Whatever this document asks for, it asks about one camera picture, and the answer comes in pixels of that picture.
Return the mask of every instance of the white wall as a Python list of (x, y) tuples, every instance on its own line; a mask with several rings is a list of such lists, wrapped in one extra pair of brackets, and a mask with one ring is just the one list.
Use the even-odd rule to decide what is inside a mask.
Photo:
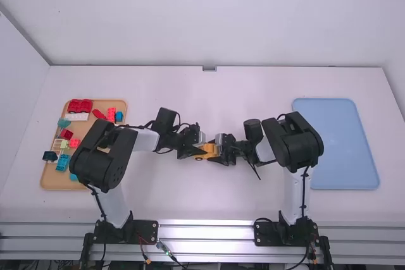
[(405, 113), (405, 0), (0, 0), (54, 64), (383, 66)]
[(0, 12), (0, 190), (48, 69), (49, 65)]

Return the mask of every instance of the blue lego brick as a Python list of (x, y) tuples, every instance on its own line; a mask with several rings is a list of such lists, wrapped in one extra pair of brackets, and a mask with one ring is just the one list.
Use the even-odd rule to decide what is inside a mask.
[(118, 111), (115, 113), (115, 120), (117, 123), (120, 123), (124, 119), (124, 115), (122, 114), (121, 111)]
[(58, 159), (58, 163), (56, 165), (56, 170), (65, 172), (70, 160), (70, 155), (68, 154), (61, 154)]
[(71, 181), (78, 181), (76, 174), (70, 173), (70, 180)]
[(62, 129), (67, 128), (70, 125), (71, 121), (70, 120), (66, 120), (64, 118), (60, 118), (58, 120), (58, 126)]

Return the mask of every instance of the yellow connector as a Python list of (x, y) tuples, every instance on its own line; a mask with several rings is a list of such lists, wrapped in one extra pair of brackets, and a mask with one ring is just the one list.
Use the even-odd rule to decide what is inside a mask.
[(203, 159), (218, 156), (218, 147), (216, 144), (204, 144), (198, 148), (204, 150), (207, 152), (207, 154), (194, 155), (194, 159), (196, 159), (196, 161), (202, 161)]

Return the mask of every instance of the yellow object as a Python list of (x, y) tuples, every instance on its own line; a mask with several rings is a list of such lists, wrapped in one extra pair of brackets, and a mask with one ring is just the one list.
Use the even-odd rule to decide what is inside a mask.
[(207, 152), (207, 154), (194, 155), (194, 158), (198, 161), (218, 156), (218, 147), (216, 146), (216, 144), (204, 144), (201, 147), (198, 147), (198, 149)]
[(69, 149), (69, 141), (66, 139), (63, 139), (61, 141), (61, 149)]

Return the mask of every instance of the table surface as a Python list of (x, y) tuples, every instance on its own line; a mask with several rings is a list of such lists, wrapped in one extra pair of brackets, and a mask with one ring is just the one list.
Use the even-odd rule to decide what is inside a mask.
[[(352, 99), (381, 180), (372, 191), (310, 190), (313, 219), (405, 226), (405, 123), (383, 70), (323, 67), (218, 67), (217, 72), (198, 66), (51, 67), (0, 196), (0, 221), (77, 223), (98, 217), (89, 193), (46, 191), (39, 185), (42, 154), (72, 98), (126, 100), (126, 122), (135, 125), (167, 107), (178, 111), (182, 122), (198, 121), (209, 140), (219, 132), (243, 139), (244, 120), (287, 113), (297, 97)], [(122, 183), (136, 218), (276, 219), (282, 168), (271, 164), (259, 173), (261, 181), (244, 161), (224, 167), (178, 161), (175, 153), (140, 152), (131, 157)]]

